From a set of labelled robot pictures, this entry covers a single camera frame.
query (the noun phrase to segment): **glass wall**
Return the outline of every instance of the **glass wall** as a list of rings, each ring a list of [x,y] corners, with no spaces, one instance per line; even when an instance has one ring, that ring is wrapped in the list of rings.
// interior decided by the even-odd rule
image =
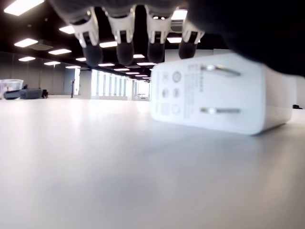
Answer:
[[[135,82],[135,96],[149,97],[150,91],[150,83],[145,81]]]
[[[93,70],[92,96],[126,96],[126,79],[122,76]]]

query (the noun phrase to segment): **window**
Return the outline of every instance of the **window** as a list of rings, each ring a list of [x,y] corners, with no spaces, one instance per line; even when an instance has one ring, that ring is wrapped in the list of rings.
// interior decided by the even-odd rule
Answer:
[[[121,89],[121,79],[118,78],[118,76],[116,75],[115,76],[116,78],[116,96],[121,96],[121,92],[120,92],[120,89]]]
[[[138,94],[140,94],[143,97],[149,96],[149,83],[140,81],[138,82]]]
[[[105,96],[109,96],[110,94],[110,74],[109,73],[105,73],[105,84],[104,84],[104,88],[105,88]]]
[[[152,83],[149,82],[148,84],[149,84],[149,97],[148,97],[148,100],[151,101],[151,99],[152,99]]]
[[[104,72],[99,72],[99,96],[104,96],[104,82],[105,82],[105,74]]]
[[[93,70],[91,76],[92,96],[126,96],[126,80],[118,75]]]
[[[126,79],[121,79],[121,96],[126,96]]]
[[[139,83],[136,81],[134,82],[134,95],[133,96],[137,96],[139,94],[139,87],[138,87]]]
[[[91,75],[91,96],[97,96],[97,79],[98,77],[98,72],[97,70],[92,70],[92,75]],[[75,78],[75,86],[74,86],[74,92],[76,90],[76,78]]]
[[[111,74],[111,92],[110,92],[110,95],[114,96],[116,95],[116,77],[114,74]]]

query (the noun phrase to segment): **robotic hand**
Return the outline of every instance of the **robotic hand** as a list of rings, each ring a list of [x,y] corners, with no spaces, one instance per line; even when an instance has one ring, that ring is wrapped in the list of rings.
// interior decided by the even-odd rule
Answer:
[[[236,53],[262,62],[276,71],[305,76],[305,18],[299,0],[49,0],[59,16],[75,29],[87,63],[102,61],[99,26],[94,7],[102,7],[118,43],[123,65],[133,60],[135,7],[145,5],[149,37],[148,58],[164,57],[171,16],[178,6],[188,6],[179,55],[194,56],[204,31],[221,34]]]

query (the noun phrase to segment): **black fingertip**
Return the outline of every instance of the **black fingertip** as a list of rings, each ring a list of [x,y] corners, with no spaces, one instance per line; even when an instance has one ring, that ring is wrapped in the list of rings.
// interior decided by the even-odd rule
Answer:
[[[147,56],[150,62],[161,63],[164,60],[165,44],[148,43]]]
[[[188,42],[185,43],[183,40],[179,45],[179,56],[181,59],[192,58],[195,56],[197,44]]]
[[[97,45],[87,45],[87,48],[83,48],[84,57],[86,62],[91,67],[96,67],[103,61],[103,52],[102,48]]]
[[[121,44],[118,44],[116,48],[116,53],[120,64],[122,65],[132,64],[133,55],[134,55],[133,42],[131,43],[122,42]]]

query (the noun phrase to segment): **wall charger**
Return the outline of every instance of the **wall charger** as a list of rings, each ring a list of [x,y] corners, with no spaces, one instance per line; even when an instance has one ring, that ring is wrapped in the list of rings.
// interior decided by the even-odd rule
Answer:
[[[234,53],[165,62],[152,72],[155,120],[255,135],[292,116],[292,77]]]

